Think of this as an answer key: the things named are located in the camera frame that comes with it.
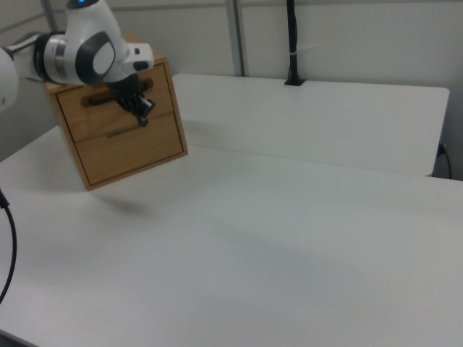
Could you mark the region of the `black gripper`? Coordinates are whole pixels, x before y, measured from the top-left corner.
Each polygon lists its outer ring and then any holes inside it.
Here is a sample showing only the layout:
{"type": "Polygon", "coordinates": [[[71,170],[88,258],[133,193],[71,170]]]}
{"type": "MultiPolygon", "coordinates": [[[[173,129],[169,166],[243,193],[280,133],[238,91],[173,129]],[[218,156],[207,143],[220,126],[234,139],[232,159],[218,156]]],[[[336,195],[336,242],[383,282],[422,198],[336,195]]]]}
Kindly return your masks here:
{"type": "Polygon", "coordinates": [[[131,74],[123,80],[107,82],[111,97],[122,108],[133,108],[132,114],[140,127],[148,125],[148,115],[156,106],[151,99],[141,96],[141,85],[138,74],[131,74]]]}

